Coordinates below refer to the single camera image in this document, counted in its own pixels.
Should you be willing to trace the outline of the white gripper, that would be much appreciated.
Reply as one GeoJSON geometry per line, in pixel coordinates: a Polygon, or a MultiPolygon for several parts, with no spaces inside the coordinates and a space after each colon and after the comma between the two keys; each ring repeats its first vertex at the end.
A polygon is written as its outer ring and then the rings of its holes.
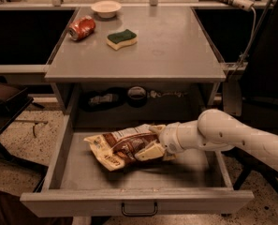
{"type": "Polygon", "coordinates": [[[170,154],[176,154],[180,152],[180,145],[177,138],[177,128],[179,123],[172,123],[165,125],[150,125],[149,130],[152,133],[159,135],[158,142],[151,142],[146,147],[140,149],[136,154],[135,158],[139,161],[146,161],[156,159],[164,156],[165,149],[170,154]]]}

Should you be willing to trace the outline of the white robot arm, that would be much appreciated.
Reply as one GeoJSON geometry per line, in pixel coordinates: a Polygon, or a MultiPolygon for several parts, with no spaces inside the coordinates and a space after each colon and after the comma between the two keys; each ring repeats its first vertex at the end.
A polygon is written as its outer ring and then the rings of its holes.
{"type": "Polygon", "coordinates": [[[182,153],[188,149],[227,151],[238,147],[278,172],[278,135],[249,127],[231,115],[209,109],[197,120],[149,126],[159,142],[151,142],[135,154],[140,161],[182,153]]]}

